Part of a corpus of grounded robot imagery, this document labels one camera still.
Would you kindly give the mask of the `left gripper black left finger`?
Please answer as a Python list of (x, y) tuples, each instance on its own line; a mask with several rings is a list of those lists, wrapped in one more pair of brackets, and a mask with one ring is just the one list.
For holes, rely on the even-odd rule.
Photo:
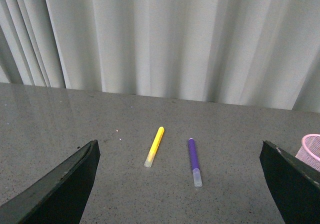
[(0, 207), (2, 224), (78, 224), (91, 194), (100, 149), (92, 140)]

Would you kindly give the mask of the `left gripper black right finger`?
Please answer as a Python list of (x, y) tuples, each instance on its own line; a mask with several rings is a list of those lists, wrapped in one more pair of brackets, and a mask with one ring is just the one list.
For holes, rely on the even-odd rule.
[(259, 156), (271, 196), (286, 224), (320, 222), (320, 172), (270, 141)]

